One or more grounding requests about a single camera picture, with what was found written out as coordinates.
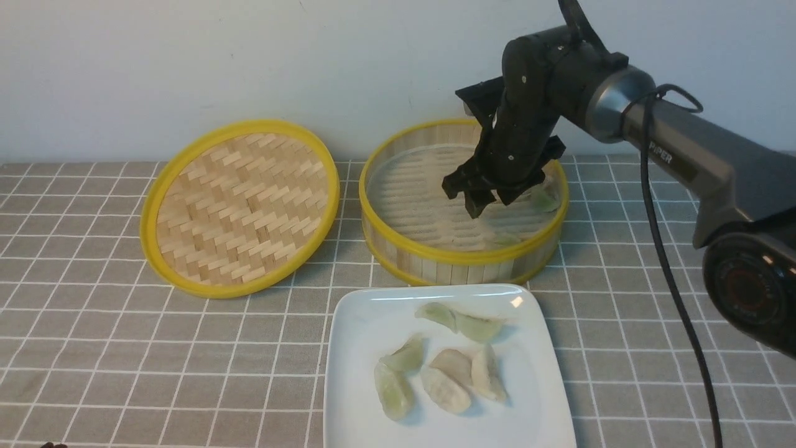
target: white wall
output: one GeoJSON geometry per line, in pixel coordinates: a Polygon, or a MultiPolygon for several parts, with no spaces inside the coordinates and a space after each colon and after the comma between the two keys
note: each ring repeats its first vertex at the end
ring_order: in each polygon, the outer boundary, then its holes
{"type": "MultiPolygon", "coordinates": [[[[796,149],[793,0],[581,2],[609,49],[707,118],[796,149]]],[[[462,115],[453,91],[499,75],[509,39],[562,23],[556,0],[0,0],[0,162],[168,159],[268,117],[364,158],[462,115]]]]}

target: white square plate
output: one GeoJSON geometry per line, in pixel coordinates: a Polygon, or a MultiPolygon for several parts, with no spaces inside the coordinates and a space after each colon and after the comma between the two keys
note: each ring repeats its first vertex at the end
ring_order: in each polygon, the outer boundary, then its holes
{"type": "Polygon", "coordinates": [[[326,448],[576,446],[547,325],[536,298],[516,285],[363,289],[343,297],[332,321],[323,430],[326,448]],[[425,364],[444,348],[476,347],[461,334],[415,318],[418,307],[431,301],[508,320],[493,344],[508,405],[474,396],[464,415],[448,414],[428,398],[414,374],[408,377],[416,396],[412,413],[402,422],[384,415],[373,369],[411,334],[427,337],[425,364]]]}

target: woven bamboo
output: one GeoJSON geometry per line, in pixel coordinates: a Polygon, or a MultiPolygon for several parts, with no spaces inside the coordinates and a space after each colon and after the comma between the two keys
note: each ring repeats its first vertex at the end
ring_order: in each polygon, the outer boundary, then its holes
{"type": "Polygon", "coordinates": [[[209,144],[171,167],[170,179],[159,178],[150,193],[156,210],[142,220],[158,273],[197,295],[235,297],[303,263],[334,220],[339,186],[326,148],[302,132],[309,133],[247,122],[205,137],[209,144]],[[284,133],[240,133],[257,124],[284,133]]]}
{"type": "Polygon", "coordinates": [[[470,219],[463,195],[449,200],[442,178],[472,156],[481,128],[446,120],[390,139],[360,179],[365,240],[390,272],[413,285],[527,281],[556,250],[568,207],[564,171],[553,161],[547,180],[510,206],[488,206],[470,219]],[[534,209],[544,189],[557,210],[534,209]]]}

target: gray checkered tablecloth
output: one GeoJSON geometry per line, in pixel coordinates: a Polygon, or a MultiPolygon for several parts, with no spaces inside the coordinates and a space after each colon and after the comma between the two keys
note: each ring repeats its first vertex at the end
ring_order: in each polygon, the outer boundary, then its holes
{"type": "MultiPolygon", "coordinates": [[[[529,282],[547,318],[582,447],[711,446],[699,371],[651,245],[638,157],[565,157],[572,204],[529,282]]],[[[0,166],[0,448],[320,447],[332,312],[404,286],[363,242],[357,179],[295,275],[205,301],[143,260],[139,215],[162,163],[0,166]]],[[[796,361],[724,322],[690,238],[697,203],[653,169],[675,277],[716,383],[725,446],[796,440],[796,361]]]]}

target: robotic arm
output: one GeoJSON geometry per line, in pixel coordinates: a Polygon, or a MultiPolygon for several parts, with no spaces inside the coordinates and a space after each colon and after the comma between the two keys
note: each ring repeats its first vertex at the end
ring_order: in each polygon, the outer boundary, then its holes
{"type": "Polygon", "coordinates": [[[608,53],[577,2],[567,25],[512,40],[502,77],[456,92],[482,126],[471,159],[445,177],[472,218],[541,183],[564,145],[562,116],[600,142],[628,141],[700,200],[693,245],[705,286],[737,328],[796,358],[796,158],[661,98],[652,77],[608,53]]]}

